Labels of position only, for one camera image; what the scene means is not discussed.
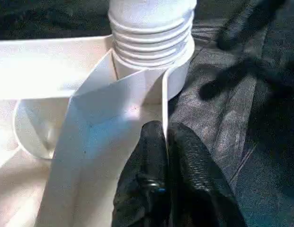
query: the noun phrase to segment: dark fabric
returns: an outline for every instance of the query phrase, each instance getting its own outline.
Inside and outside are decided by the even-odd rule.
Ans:
[[[223,173],[196,134],[173,123],[168,139],[170,171],[161,122],[143,126],[118,182],[112,226],[244,227]]]
[[[294,0],[246,45],[232,50],[234,56],[212,43],[216,38],[210,32],[211,22],[216,31],[223,24],[218,19],[195,21],[196,56],[190,80],[170,102],[170,118],[191,127],[207,145],[248,226],[294,227],[294,91],[248,73],[214,99],[200,98],[202,85],[235,60],[253,55],[274,67],[294,60]],[[242,78],[247,71],[242,68],[232,73]]]

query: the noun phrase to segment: curved white rim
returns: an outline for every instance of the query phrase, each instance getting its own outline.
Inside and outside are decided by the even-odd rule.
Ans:
[[[19,137],[18,137],[18,134],[17,134],[17,131],[16,131],[16,115],[17,115],[17,111],[18,111],[18,108],[20,106],[20,103],[21,103],[22,100],[18,100],[15,107],[14,107],[14,110],[13,110],[13,116],[12,116],[12,127],[13,127],[13,134],[15,136],[15,139],[18,143],[18,147],[21,148],[23,151],[27,152],[28,154],[32,155],[33,157],[35,158],[38,158],[38,159],[41,159],[41,160],[47,160],[47,161],[51,161],[53,158],[45,158],[45,157],[40,157],[40,156],[37,156],[35,154],[33,154],[32,152],[28,151],[25,146],[21,143]]]
[[[179,25],[181,25],[185,21],[184,18],[181,18],[181,19],[179,19],[179,20],[177,20],[167,26],[160,26],[160,27],[156,27],[156,28],[131,28],[131,27],[127,27],[127,26],[119,24],[114,19],[114,17],[111,15],[110,11],[108,12],[108,17],[109,17],[110,22],[112,24],[114,24],[114,26],[116,26],[117,28],[119,28],[121,30],[125,30],[130,33],[139,33],[139,34],[153,34],[153,33],[160,33],[160,32],[164,32],[164,31],[168,31],[168,30],[171,30],[171,29],[178,27]]]
[[[176,48],[162,53],[162,54],[154,54],[154,55],[140,55],[140,54],[134,54],[128,51],[125,51],[123,49],[121,49],[119,46],[116,46],[116,50],[121,54],[121,55],[125,55],[127,57],[130,58],[135,58],[135,59],[140,59],[140,60],[156,60],[156,59],[160,59],[160,58],[164,58],[164,57],[168,57],[170,55],[172,55],[173,53],[175,53],[177,51]]]
[[[132,46],[129,44],[125,44],[123,42],[120,42],[118,40],[115,40],[115,43],[119,46],[122,46],[128,50],[132,50],[132,51],[137,51],[137,52],[155,52],[155,51],[163,51],[166,50],[168,48],[171,48],[181,42],[186,42],[189,35],[191,34],[191,30],[188,30],[187,32],[185,32],[182,36],[180,36],[177,40],[174,40],[171,43],[168,44],[164,44],[161,46],[157,46],[157,47],[136,47],[136,46]]]
[[[187,23],[184,26],[182,26],[182,28],[180,30],[176,31],[175,33],[171,33],[171,34],[168,34],[165,36],[152,38],[152,39],[134,38],[134,37],[126,36],[126,35],[118,32],[114,29],[112,29],[112,34],[114,36],[118,37],[120,40],[126,40],[126,41],[133,42],[133,43],[140,43],[140,44],[160,43],[160,42],[164,42],[169,39],[173,39],[173,38],[177,37],[178,35],[185,32],[187,29],[191,30],[193,18],[194,18],[194,14],[192,14],[191,17],[189,18],[189,20],[187,21]]]

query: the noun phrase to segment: gloved hand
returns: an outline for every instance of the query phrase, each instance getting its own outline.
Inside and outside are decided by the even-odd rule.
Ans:
[[[196,134],[172,123],[168,144],[167,152],[161,122],[143,126],[118,182],[112,227],[245,226],[228,183]]]
[[[276,11],[285,2],[286,0],[245,1],[218,33],[218,48],[229,51],[238,44],[246,43],[275,19]],[[273,86],[294,90],[294,56],[282,65],[272,65],[271,62],[256,56],[247,56],[221,71],[216,80],[204,85],[200,90],[201,98],[211,99],[223,90],[235,87],[248,73]]]

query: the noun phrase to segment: white plastic pipe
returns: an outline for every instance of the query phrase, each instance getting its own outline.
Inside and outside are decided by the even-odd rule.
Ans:
[[[186,52],[195,6],[196,0],[111,0],[115,52],[134,66],[169,66]]]

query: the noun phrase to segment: plastic cylinder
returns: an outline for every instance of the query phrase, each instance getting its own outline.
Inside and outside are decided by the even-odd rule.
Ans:
[[[125,62],[163,67],[186,52],[196,0],[111,0],[114,49]]]

